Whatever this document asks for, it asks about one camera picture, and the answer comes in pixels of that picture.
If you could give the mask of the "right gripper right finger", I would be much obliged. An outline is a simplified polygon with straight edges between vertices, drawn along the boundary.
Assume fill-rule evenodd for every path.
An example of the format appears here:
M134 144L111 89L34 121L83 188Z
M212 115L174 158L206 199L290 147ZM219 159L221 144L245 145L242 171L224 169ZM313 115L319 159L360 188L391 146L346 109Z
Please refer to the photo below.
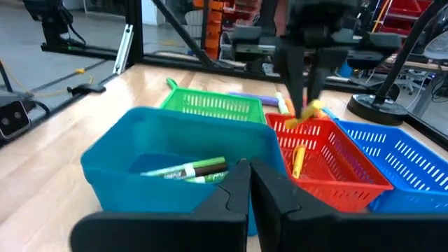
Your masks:
M262 251L447 251L445 214L342 213L256 159L251 200Z

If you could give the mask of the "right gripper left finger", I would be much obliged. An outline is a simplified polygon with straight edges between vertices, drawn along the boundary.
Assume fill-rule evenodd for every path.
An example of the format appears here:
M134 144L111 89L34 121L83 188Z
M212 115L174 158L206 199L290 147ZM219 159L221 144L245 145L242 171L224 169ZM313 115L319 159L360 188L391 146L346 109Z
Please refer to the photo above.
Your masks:
M241 160L190 213L98 212L73 227L72 251L245 252L251 166Z

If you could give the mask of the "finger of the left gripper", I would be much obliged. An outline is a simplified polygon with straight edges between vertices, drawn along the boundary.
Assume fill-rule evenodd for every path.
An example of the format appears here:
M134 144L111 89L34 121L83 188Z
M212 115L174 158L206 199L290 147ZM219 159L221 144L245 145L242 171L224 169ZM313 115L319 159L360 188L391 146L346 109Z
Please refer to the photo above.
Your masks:
M307 76L307 101L318 99L324 87L326 77L338 64L339 50L335 48L318 49L311 61Z
M304 50L301 47L280 44L276 47L274 56L274 70L286 85L296 118L299 118L302 113L304 55Z

